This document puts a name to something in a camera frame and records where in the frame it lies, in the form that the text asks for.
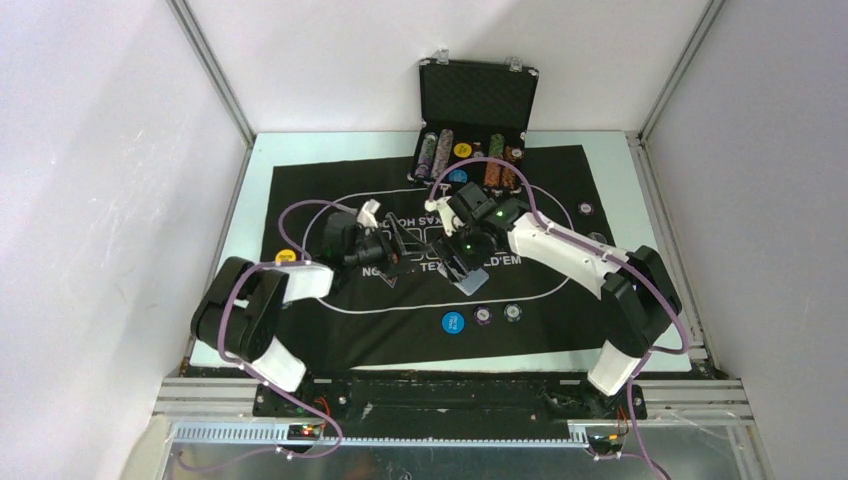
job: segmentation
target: black poker mat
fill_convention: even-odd
[[[375,198],[378,218],[394,212],[406,227],[430,238],[439,227],[426,215],[426,190],[410,189],[406,179],[410,158],[382,158],[276,167],[271,181],[262,242],[262,260],[273,260],[289,248],[277,229],[280,213],[299,200],[338,200],[359,207]],[[539,209],[561,225],[573,224],[584,235],[596,232],[614,244],[586,155],[581,146],[530,148],[522,170],[541,190],[534,190]],[[592,212],[581,213],[581,203]],[[317,252],[332,209],[304,206],[289,214],[286,232],[306,249]],[[436,271],[435,259],[423,258],[421,270],[389,284],[374,272],[361,270],[336,294],[294,302],[281,310],[277,336],[316,374],[356,366],[454,360],[600,348],[605,336],[598,316],[600,304],[575,282],[533,260],[496,254],[486,268],[489,281],[466,296]],[[503,309],[509,302],[523,311],[510,323]],[[494,313],[485,326],[473,319],[478,305]],[[456,311],[465,328],[448,334],[442,317]]]

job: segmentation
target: poker chip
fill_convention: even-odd
[[[595,207],[593,207],[592,204],[588,203],[588,202],[581,203],[580,205],[577,206],[577,209],[583,215],[591,215],[595,212]]]
[[[479,325],[488,325],[492,321],[492,311],[489,307],[480,305],[474,309],[474,320],[477,320]]]
[[[517,303],[508,303],[504,307],[504,316],[509,322],[517,322],[521,320],[521,307]]]
[[[448,180],[451,182],[466,183],[468,182],[468,174],[464,170],[452,170],[448,174]]]
[[[459,312],[448,312],[442,317],[442,328],[451,335],[456,335],[465,328],[465,317]]]

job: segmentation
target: poker chip case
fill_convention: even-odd
[[[448,60],[446,53],[439,52],[436,57],[421,60],[418,73],[422,128],[407,175],[410,182],[432,185],[446,167],[477,156],[504,158],[521,168],[538,70],[522,65],[516,58],[505,63]],[[437,150],[431,153],[430,165],[422,166],[427,163],[429,152],[425,140],[430,137],[431,148],[433,135],[446,143],[442,138],[444,131],[453,134],[447,161],[444,152],[439,158]],[[490,193],[516,193],[520,182],[507,170],[494,163],[473,163],[446,180],[451,189],[474,182]]]

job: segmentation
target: purple wire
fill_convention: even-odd
[[[429,197],[430,200],[435,199],[436,190],[438,189],[439,184],[442,182],[442,180],[445,179],[445,177],[448,175],[448,173],[450,173],[452,170],[457,169],[457,168],[462,167],[462,166],[465,166],[465,165],[468,165],[468,164],[471,164],[471,163],[481,163],[481,162],[497,163],[498,165],[509,168],[510,170],[512,170],[518,176],[518,178],[521,180],[521,183],[524,185],[525,190],[527,190],[527,197],[529,199],[530,211],[533,214],[533,218],[536,220],[536,222],[539,224],[540,227],[545,228],[546,230],[549,230],[551,232],[551,234],[553,234],[556,237],[559,237],[561,240],[563,240],[567,243],[570,243],[572,245],[576,245],[576,246],[580,247],[581,249],[586,250],[589,253],[592,253],[592,254],[598,255],[598,256],[604,255],[605,252],[602,249],[592,245],[591,243],[588,243],[588,242],[581,240],[579,238],[570,237],[570,236],[566,235],[564,232],[561,232],[559,230],[549,228],[548,223],[542,218],[541,214],[539,213],[539,210],[536,208],[536,198],[533,195],[533,188],[531,187],[530,182],[527,180],[527,177],[525,177],[524,174],[521,173],[521,171],[518,170],[518,168],[515,165],[513,165],[513,164],[511,164],[511,163],[509,163],[505,160],[501,160],[500,158],[493,158],[493,157],[469,158],[467,160],[461,160],[461,161],[451,165],[450,167],[446,168],[442,172],[441,175],[439,175],[439,177],[436,179],[435,182],[433,182],[433,187],[430,190],[430,197]],[[635,412],[635,409],[633,407],[633,379],[636,378],[636,376],[639,375],[639,372],[642,371],[642,368],[645,367],[645,364],[648,362],[648,359],[651,357],[651,352],[663,352],[663,353],[669,353],[669,354],[673,354],[673,355],[680,355],[680,354],[684,354],[684,353],[688,352],[689,351],[689,337],[688,337],[688,335],[686,335],[686,329],[683,327],[683,324],[680,322],[680,319],[677,318],[677,314],[674,312],[674,308],[671,306],[669,301],[665,297],[663,297],[662,293],[653,284],[653,282],[648,280],[648,278],[645,277],[644,275],[642,275],[642,273],[639,272],[639,270],[636,270],[635,267],[633,267],[632,265],[629,265],[626,261],[621,260],[620,258],[618,258],[614,255],[609,255],[606,258],[607,258],[607,260],[618,265],[619,267],[623,268],[628,273],[633,275],[642,285],[645,286],[645,288],[648,289],[649,292],[651,292],[651,295],[653,295],[654,298],[657,299],[660,306],[665,311],[666,315],[668,315],[668,317],[671,319],[671,323],[674,324],[674,328],[677,329],[677,333],[680,335],[680,343],[681,343],[680,348],[673,349],[673,348],[665,348],[665,347],[651,347],[649,352],[636,365],[636,368],[633,370],[633,373],[630,374],[630,378],[627,380],[627,383],[626,383],[626,386],[625,386],[625,388],[627,390],[628,408],[630,410],[630,422],[633,425],[633,433],[636,435],[636,439],[639,443],[639,448],[642,450],[642,455],[643,455],[642,457],[639,457],[638,455],[634,455],[634,456],[642,458],[642,460],[644,460],[648,464],[648,466],[651,467],[651,470],[654,472],[654,475],[656,475],[658,478],[663,478],[663,477],[661,477],[661,475],[665,474],[665,478],[670,479],[670,477],[665,472],[665,470],[663,470],[662,467],[657,465],[656,462],[651,460],[650,455],[648,455],[648,449],[645,447],[645,442],[642,439],[642,434],[641,434],[641,432],[639,432],[639,427],[636,424],[636,412]]]
[[[338,203],[336,203],[336,202],[331,202],[330,200],[317,200],[317,199],[316,199],[316,200],[301,200],[301,201],[299,201],[299,202],[295,202],[295,203],[293,203],[293,204],[289,205],[288,207],[286,207],[286,209],[285,209],[285,210],[283,210],[283,213],[281,213],[281,214],[280,214],[280,217],[277,219],[277,229],[280,231],[280,235],[283,237],[283,240],[284,240],[286,243],[288,243],[288,244],[289,244],[289,245],[291,245],[291,246],[292,246],[295,250],[297,250],[298,252],[300,252],[300,254],[303,256],[303,259],[304,259],[304,260],[310,260],[310,259],[312,258],[312,256],[311,256],[311,255],[309,255],[309,253],[307,253],[307,252],[306,252],[306,248],[305,248],[306,246],[305,246],[305,245],[304,245],[304,246],[300,246],[300,245],[298,245],[297,243],[295,243],[295,242],[294,242],[294,240],[292,240],[291,238],[289,238],[288,234],[286,234],[286,229],[285,229],[285,228],[283,228],[283,220],[286,218],[286,215],[288,215],[288,214],[289,214],[289,212],[291,212],[291,211],[292,211],[292,210],[294,210],[295,208],[302,207],[302,206],[304,206],[304,205],[326,205],[326,206],[332,206],[332,207],[336,207],[336,208],[338,208],[339,210],[343,210],[343,211],[345,211],[345,212],[353,213],[353,214],[356,214],[356,209],[353,209],[353,208],[350,208],[350,207],[346,207],[346,206],[341,205],[341,204],[338,204]]]
[[[309,262],[309,261],[286,262],[286,266],[287,267],[290,267],[290,266],[291,267],[305,266],[305,265],[309,265],[310,263],[311,262]],[[301,402],[300,400],[295,398],[293,395],[286,392],[285,390],[280,388],[278,385],[276,385],[275,383],[273,383],[270,380],[268,380],[267,378],[265,378],[264,375],[257,372],[256,370],[254,370],[253,367],[251,367],[251,365],[249,363],[242,362],[241,359],[239,359],[237,357],[232,357],[230,355],[227,355],[227,353],[226,353],[226,347],[224,346],[224,337],[225,337],[226,332],[227,332],[227,324],[229,324],[229,322],[230,322],[230,315],[232,314],[232,311],[233,311],[233,304],[236,301],[236,297],[238,297],[238,292],[242,289],[242,287],[244,287],[244,284],[247,282],[248,278],[250,278],[251,275],[253,275],[254,273],[256,273],[259,270],[269,269],[269,268],[273,268],[273,267],[276,267],[276,266],[277,266],[277,264],[274,263],[274,262],[261,262],[261,263],[254,264],[253,266],[248,268],[247,271],[245,271],[244,274],[242,274],[239,277],[239,279],[236,281],[236,284],[233,286],[233,290],[230,292],[230,296],[227,298],[227,303],[224,304],[224,311],[221,314],[221,325],[218,328],[218,345],[217,345],[218,346],[218,355],[221,357],[222,360],[224,360],[227,363],[238,364],[239,368],[244,369],[244,371],[246,371],[251,377],[255,378],[256,380],[259,380],[263,384],[267,384],[267,386],[270,387],[271,390],[273,390],[279,396],[285,398],[286,400],[297,405],[298,407],[303,408],[304,410],[308,411],[309,413],[312,413],[313,415],[316,415],[316,416],[324,419],[325,421],[327,421],[327,423],[332,425],[333,428],[336,430],[336,434],[338,436],[336,438],[336,443],[334,443],[333,446],[330,447],[329,449],[327,449],[327,450],[325,450],[321,453],[316,453],[316,454],[297,453],[297,452],[293,452],[291,450],[286,450],[286,449],[284,449],[282,447],[278,447],[278,446],[277,447],[260,447],[260,448],[257,448],[255,450],[251,450],[247,453],[244,453],[244,454],[242,454],[242,455],[240,455],[240,456],[238,456],[238,457],[236,457],[232,460],[229,460],[229,461],[224,462],[220,465],[215,465],[215,466],[212,466],[212,467],[191,467],[189,465],[186,465],[182,461],[182,459],[177,458],[177,464],[185,470],[195,472],[195,473],[212,473],[212,472],[216,472],[218,470],[222,470],[224,468],[227,468],[230,465],[233,465],[233,464],[235,464],[235,463],[237,463],[241,460],[244,460],[245,458],[252,457],[253,455],[258,455],[260,453],[266,453],[266,452],[283,452],[283,451],[285,451],[286,455],[288,457],[292,457],[292,458],[321,458],[321,457],[326,457],[327,455],[330,455],[331,453],[338,450],[339,447],[341,447],[342,442],[344,441],[344,433],[342,432],[342,427],[339,426],[339,424],[335,420],[333,420],[332,417],[327,415],[325,412],[322,412],[322,411],[312,407],[311,405],[307,405],[306,403]]]

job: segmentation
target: purple cable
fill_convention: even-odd
[[[295,250],[300,252],[300,254],[303,256],[304,260],[310,260],[312,258],[312,256],[309,255],[309,253],[306,252],[306,246],[305,245],[300,246],[300,245],[294,243],[294,241],[291,238],[289,238],[289,236],[286,234],[286,229],[283,228],[283,220],[286,218],[286,215],[288,215],[289,212],[291,212],[295,208],[302,207],[304,205],[332,206],[332,207],[338,208],[339,210],[342,210],[342,211],[345,211],[345,212],[348,212],[348,213],[352,213],[354,215],[356,215],[357,210],[350,208],[350,207],[346,207],[346,206],[341,205],[341,204],[338,204],[336,202],[331,202],[329,200],[317,200],[317,199],[315,199],[315,200],[301,200],[299,202],[296,202],[296,203],[289,205],[288,207],[286,207],[285,210],[283,210],[283,213],[281,213],[280,217],[277,219],[277,229],[280,231],[280,235],[283,237],[283,240],[286,241],[286,243],[288,243]]]
[[[465,165],[468,165],[468,164],[471,164],[471,163],[480,163],[480,162],[497,163],[498,165],[509,168],[510,170],[515,172],[515,174],[521,180],[521,183],[524,185],[525,190],[527,190],[527,197],[528,197],[529,203],[530,203],[530,211],[533,214],[533,218],[536,220],[536,223],[538,223],[540,227],[545,228],[546,230],[549,230],[554,236],[559,237],[561,240],[563,240],[567,243],[570,243],[572,245],[576,245],[577,247],[579,247],[583,250],[586,250],[589,253],[592,253],[592,254],[597,255],[597,256],[604,255],[605,252],[602,249],[592,245],[591,243],[583,241],[579,238],[570,237],[570,236],[566,235],[565,233],[563,233],[559,230],[549,228],[548,223],[542,218],[542,216],[539,213],[539,210],[536,208],[536,198],[533,195],[533,188],[531,187],[530,182],[527,180],[527,177],[525,177],[524,174],[521,173],[521,171],[518,170],[518,168],[515,165],[513,165],[513,164],[511,164],[511,163],[509,163],[505,160],[501,160],[499,158],[492,158],[492,157],[469,158],[467,160],[461,160],[461,161],[451,165],[450,167],[446,168],[442,172],[441,175],[439,175],[439,177],[436,179],[435,182],[433,182],[433,187],[430,190],[429,199],[430,200],[435,199],[436,190],[437,190],[439,184],[442,182],[442,180],[444,180],[444,178],[452,170],[457,169],[457,168],[462,167],[462,166],[465,166]],[[636,412],[635,412],[635,409],[633,407],[633,379],[636,378],[636,376],[639,374],[639,372],[642,371],[642,368],[644,368],[645,364],[648,362],[648,359],[651,357],[651,352],[663,352],[663,353],[669,353],[669,354],[673,354],[673,355],[680,355],[680,354],[684,354],[684,353],[688,352],[689,351],[689,337],[686,335],[686,329],[683,327],[683,324],[680,322],[680,319],[677,318],[677,314],[674,312],[674,308],[671,306],[669,301],[665,297],[663,297],[662,293],[659,291],[659,289],[657,289],[657,287],[653,284],[653,282],[648,280],[648,278],[645,277],[644,275],[642,275],[642,273],[639,272],[639,270],[636,270],[635,267],[633,267],[632,265],[629,265],[626,261],[621,260],[620,258],[618,258],[614,255],[609,255],[606,258],[609,261],[613,262],[614,264],[616,264],[619,267],[626,270],[631,275],[633,275],[642,285],[645,286],[645,288],[648,289],[649,292],[651,292],[651,295],[653,295],[654,298],[657,299],[660,306],[665,311],[666,315],[668,315],[668,317],[671,319],[671,323],[674,324],[674,328],[677,330],[677,333],[680,335],[681,347],[678,348],[678,349],[665,348],[665,347],[651,347],[649,352],[642,358],[642,360],[639,362],[639,364],[636,365],[636,368],[633,370],[633,373],[630,374],[630,378],[627,380],[627,384],[625,386],[625,388],[627,390],[628,408],[630,410],[630,422],[633,425],[633,433],[636,435],[636,439],[639,443],[639,448],[642,450],[642,455],[643,455],[642,457],[639,457],[638,455],[634,455],[634,456],[642,458],[642,460],[644,460],[648,464],[648,466],[651,467],[651,470],[654,472],[654,475],[656,475],[657,478],[663,479],[663,477],[661,475],[665,474],[665,478],[670,479],[670,477],[665,472],[665,470],[663,470],[662,467],[659,467],[659,465],[656,465],[656,462],[651,460],[650,455],[648,455],[648,449],[645,447],[645,442],[642,439],[642,434],[639,432],[639,427],[636,424]]]
[[[309,265],[310,263],[311,262],[309,262],[309,261],[286,262],[286,266],[287,267],[289,267],[289,266],[296,267],[296,266]],[[227,468],[230,465],[233,465],[233,464],[235,464],[235,463],[237,463],[241,460],[244,460],[245,458],[252,457],[253,455],[258,455],[260,453],[266,453],[266,452],[280,452],[280,453],[282,453],[283,451],[285,451],[286,456],[290,457],[290,458],[321,458],[321,457],[326,457],[327,455],[338,450],[338,448],[342,445],[342,442],[344,441],[344,433],[342,433],[342,428],[341,428],[341,426],[339,426],[339,424],[335,420],[333,420],[332,417],[330,417],[326,413],[312,407],[311,405],[307,405],[307,404],[301,402],[300,400],[295,398],[290,393],[286,392],[285,390],[283,390],[282,388],[280,388],[279,386],[277,386],[273,382],[269,381],[261,373],[254,370],[253,367],[251,367],[249,363],[242,362],[241,359],[239,359],[237,357],[231,357],[231,356],[227,355],[227,353],[226,353],[226,347],[224,346],[224,336],[226,335],[226,332],[227,332],[227,324],[230,322],[230,315],[233,311],[233,304],[236,301],[236,297],[238,296],[238,292],[242,289],[242,287],[244,287],[244,284],[247,282],[247,279],[250,278],[251,275],[253,275],[254,273],[256,273],[259,270],[269,269],[269,268],[273,268],[273,267],[276,267],[276,266],[278,266],[278,265],[274,262],[257,263],[255,265],[253,265],[252,267],[248,268],[247,271],[245,271],[244,274],[242,274],[242,276],[240,276],[239,279],[236,281],[235,286],[233,286],[233,290],[230,292],[230,296],[227,298],[227,303],[224,304],[224,311],[221,314],[221,326],[218,328],[218,345],[217,345],[218,346],[218,355],[220,355],[221,359],[224,360],[227,363],[238,364],[240,369],[243,369],[251,377],[255,378],[256,380],[259,380],[261,383],[266,384],[268,387],[271,388],[271,390],[273,390],[279,396],[285,398],[286,400],[297,405],[298,407],[303,408],[304,410],[312,413],[313,415],[316,415],[316,416],[326,420],[327,423],[332,425],[333,428],[336,430],[336,434],[338,436],[338,438],[336,439],[336,443],[334,443],[333,446],[330,447],[328,450],[323,451],[321,453],[316,453],[316,454],[297,453],[297,452],[293,452],[291,450],[286,450],[286,449],[279,447],[279,446],[261,447],[261,448],[255,449],[255,450],[251,450],[251,451],[244,453],[242,455],[239,455],[238,457],[236,457],[232,460],[229,460],[227,462],[224,462],[220,465],[215,465],[215,466],[212,466],[212,467],[191,467],[189,465],[186,465],[182,461],[182,459],[177,458],[177,464],[185,470],[195,472],[195,473],[212,473],[212,472],[216,472],[218,470],[222,470],[224,468]]]

